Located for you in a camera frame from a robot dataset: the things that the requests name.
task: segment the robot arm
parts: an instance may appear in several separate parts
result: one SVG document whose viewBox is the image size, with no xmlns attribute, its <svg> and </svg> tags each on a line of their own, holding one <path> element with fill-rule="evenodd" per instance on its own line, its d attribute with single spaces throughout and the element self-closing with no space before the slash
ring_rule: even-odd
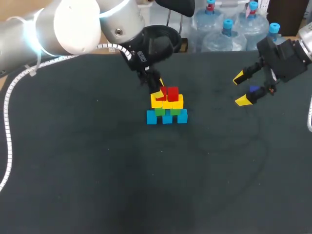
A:
<svg viewBox="0 0 312 234">
<path fill-rule="evenodd" d="M 233 80 L 236 85 L 251 79 L 253 74 L 263 69 L 263 86 L 251 86 L 249 91 L 236 100 L 239 106 L 253 105 L 266 94 L 274 95 L 277 84 L 288 82 L 307 71 L 312 63 L 312 23 L 299 30 L 299 40 L 290 39 L 275 45 L 270 38 L 257 44 L 259 62 L 244 68 Z"/>
<path fill-rule="evenodd" d="M 153 65 L 174 50 L 169 27 L 144 26 L 136 0 L 54 0 L 0 24 L 0 77 L 36 60 L 39 66 L 41 58 L 87 54 L 98 45 L 102 31 L 110 43 L 131 52 L 130 60 L 124 56 L 130 69 L 150 93 L 157 93 L 163 84 Z"/>
</svg>

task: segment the white cable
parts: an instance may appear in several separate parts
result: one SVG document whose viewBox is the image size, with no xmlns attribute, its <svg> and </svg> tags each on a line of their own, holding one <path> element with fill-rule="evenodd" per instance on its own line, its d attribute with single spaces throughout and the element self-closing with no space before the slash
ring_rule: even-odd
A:
<svg viewBox="0 0 312 234">
<path fill-rule="evenodd" d="M 310 109 L 308 114 L 308 129 L 312 132 L 312 98 L 310 103 Z"/>
<path fill-rule="evenodd" d="M 110 43 L 100 44 L 100 45 L 97 46 L 97 49 L 109 48 L 109 47 L 114 47 L 114 48 L 122 51 L 125 54 L 125 56 L 127 57 L 128 60 L 130 60 L 131 57 L 132 57 L 131 53 L 126 48 L 124 48 L 124 47 L 122 47 L 120 45 L 116 45 L 116 44 L 110 44 Z M 75 57 L 77 57 L 77 56 L 58 57 L 58 58 L 55 58 L 53 60 L 41 63 L 38 68 L 46 67 L 46 66 L 58 63 L 58 62 L 62 62 L 62 61 L 65 61 L 65 60 L 69 60 L 69 59 L 75 58 Z M 2 182 L 0 183 L 0 192 L 2 191 L 2 189 L 4 188 L 6 182 L 9 179 L 9 176 L 10 176 L 11 170 L 12 170 L 12 163 L 13 163 L 13 148 L 12 148 L 11 130 L 10 130 L 10 122 L 9 122 L 9 102 L 10 102 L 10 97 L 11 97 L 11 94 L 12 94 L 13 89 L 16 86 L 16 84 L 23 77 L 25 77 L 27 74 L 30 74 L 35 69 L 36 69 L 36 66 L 33 66 L 33 67 L 30 67 L 30 68 L 26 69 L 25 71 L 21 72 L 17 77 L 14 78 L 14 80 L 10 84 L 10 86 L 9 86 L 9 88 L 6 91 L 6 94 L 5 94 L 3 115 L 4 115 L 4 127 L 5 127 L 5 134 L 6 134 L 6 142 L 7 142 L 7 147 L 8 147 L 8 161 L 7 161 L 7 166 L 6 166 L 4 177 L 2 179 Z"/>
<path fill-rule="evenodd" d="M 36 33 L 36 26 L 35 26 L 34 22 L 32 22 L 32 21 L 28 22 L 24 18 L 19 17 L 19 16 L 12 16 L 12 17 L 8 18 L 6 21 L 9 21 L 9 20 L 12 20 L 12 19 L 20 20 L 25 25 L 25 27 L 28 28 L 28 30 L 34 31 Z M 29 73 L 32 77 L 36 75 L 36 71 L 39 69 L 40 64 L 41 64 L 41 50 L 38 50 L 37 51 L 37 64 L 36 64 L 34 70 L 32 70 Z"/>
</svg>

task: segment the chair backrest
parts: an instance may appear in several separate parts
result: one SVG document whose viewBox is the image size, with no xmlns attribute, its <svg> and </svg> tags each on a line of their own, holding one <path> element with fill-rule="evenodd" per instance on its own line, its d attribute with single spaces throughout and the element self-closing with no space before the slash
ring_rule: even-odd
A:
<svg viewBox="0 0 312 234">
<path fill-rule="evenodd" d="M 195 0 L 156 0 L 156 2 L 162 7 L 176 11 L 187 17 L 194 15 Z"/>
</svg>

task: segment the red block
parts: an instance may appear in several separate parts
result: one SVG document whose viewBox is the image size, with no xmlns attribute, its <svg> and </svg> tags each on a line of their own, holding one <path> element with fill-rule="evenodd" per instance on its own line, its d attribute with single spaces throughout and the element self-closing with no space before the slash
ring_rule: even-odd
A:
<svg viewBox="0 0 312 234">
<path fill-rule="evenodd" d="M 162 91 L 162 93 L 164 94 L 163 97 L 160 98 L 156 98 L 156 101 L 166 101 L 167 100 L 167 87 L 165 86 L 161 86 L 160 90 Z"/>
<path fill-rule="evenodd" d="M 168 87 L 168 101 L 179 101 L 178 87 Z"/>
</svg>

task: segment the cyan block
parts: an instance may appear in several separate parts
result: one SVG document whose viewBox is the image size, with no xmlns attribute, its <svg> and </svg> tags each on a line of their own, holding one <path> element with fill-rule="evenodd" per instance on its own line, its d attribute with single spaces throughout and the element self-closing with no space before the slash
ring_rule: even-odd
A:
<svg viewBox="0 0 312 234">
<path fill-rule="evenodd" d="M 188 120 L 187 110 L 183 109 L 181 110 L 181 114 L 177 116 L 177 123 L 187 123 L 187 120 Z"/>
<path fill-rule="evenodd" d="M 146 112 L 146 123 L 151 124 L 157 124 L 157 116 L 155 114 L 155 111 L 147 111 Z"/>
<path fill-rule="evenodd" d="M 166 110 L 166 114 L 162 116 L 162 123 L 163 124 L 172 124 L 173 123 L 173 116 L 170 115 L 170 110 Z"/>
</svg>

